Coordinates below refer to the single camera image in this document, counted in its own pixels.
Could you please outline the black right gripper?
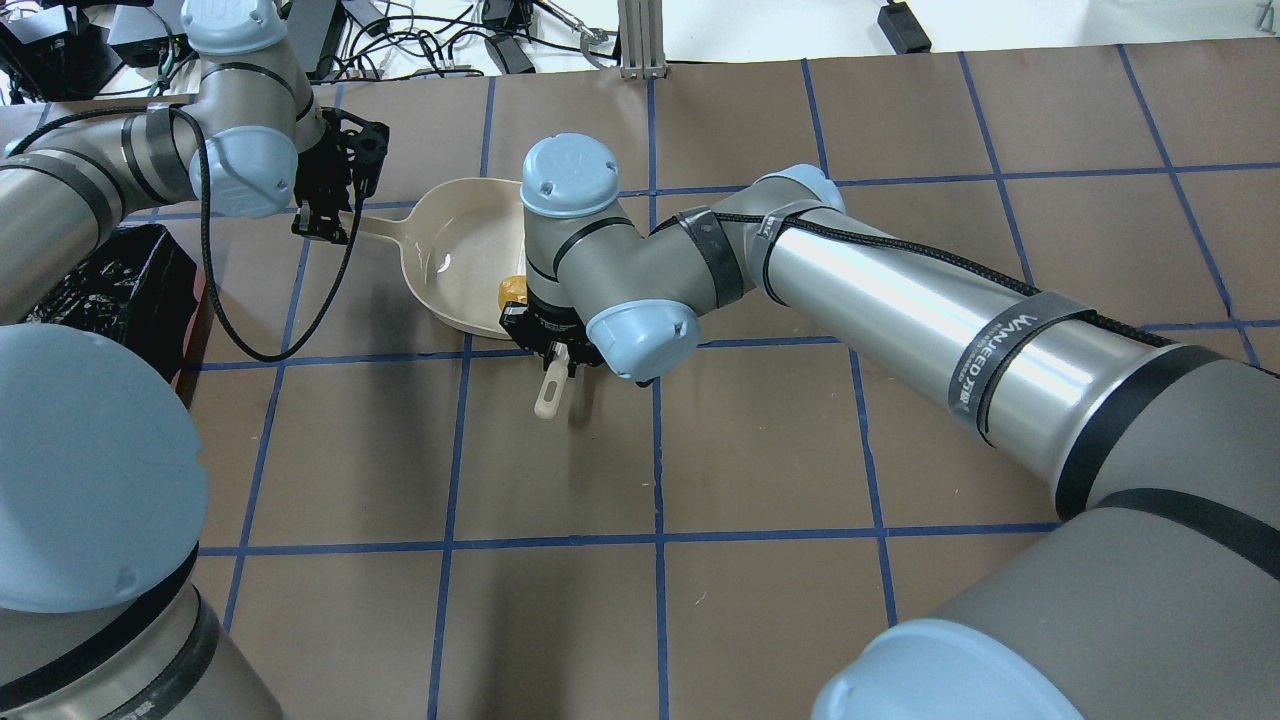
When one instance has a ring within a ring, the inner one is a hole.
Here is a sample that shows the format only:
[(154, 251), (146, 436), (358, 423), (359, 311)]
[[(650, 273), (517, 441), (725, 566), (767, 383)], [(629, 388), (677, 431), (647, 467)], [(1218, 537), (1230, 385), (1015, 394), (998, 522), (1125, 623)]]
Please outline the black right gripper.
[(589, 340), (588, 329), (572, 307), (545, 305), (540, 300), (527, 304), (508, 301), (500, 313), (500, 328), (522, 350), (543, 359), (548, 369), (553, 359), (553, 346), (567, 350), (568, 374), (576, 375), (577, 366), (600, 366), (605, 363), (599, 348)]

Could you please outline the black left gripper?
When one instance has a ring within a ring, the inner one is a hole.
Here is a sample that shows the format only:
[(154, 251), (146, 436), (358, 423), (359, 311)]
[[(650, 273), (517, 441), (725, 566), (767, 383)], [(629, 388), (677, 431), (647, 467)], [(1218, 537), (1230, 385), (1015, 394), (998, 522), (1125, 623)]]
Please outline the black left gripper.
[(319, 141), (300, 155), (292, 233), (348, 245), (358, 232), (365, 200), (378, 190), (390, 127), (337, 108), (320, 109), (319, 118)]

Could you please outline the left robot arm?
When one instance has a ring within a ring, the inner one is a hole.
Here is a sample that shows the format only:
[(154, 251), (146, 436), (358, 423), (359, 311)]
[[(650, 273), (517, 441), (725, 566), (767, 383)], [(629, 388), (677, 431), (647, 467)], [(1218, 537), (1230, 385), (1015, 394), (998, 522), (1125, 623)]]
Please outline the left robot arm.
[[(274, 1), (187, 1), (188, 105), (60, 117), (3, 159), (3, 716), (282, 719), (192, 582), (209, 510), (170, 380), (120, 341), (31, 323), (131, 214), (300, 205), (352, 247), (389, 128), (315, 102)], [(343, 222), (342, 211), (356, 218)]]

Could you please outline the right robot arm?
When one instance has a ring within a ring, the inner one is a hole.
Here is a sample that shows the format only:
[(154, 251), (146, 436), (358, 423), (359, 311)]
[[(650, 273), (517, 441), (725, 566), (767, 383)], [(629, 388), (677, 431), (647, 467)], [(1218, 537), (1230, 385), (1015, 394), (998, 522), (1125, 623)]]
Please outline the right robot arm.
[(1050, 484), (1059, 529), (879, 634), (815, 719), (1275, 719), (1277, 377), (849, 217), (801, 164), (641, 234), (612, 151), (544, 138), (522, 347), (637, 383), (759, 290)]

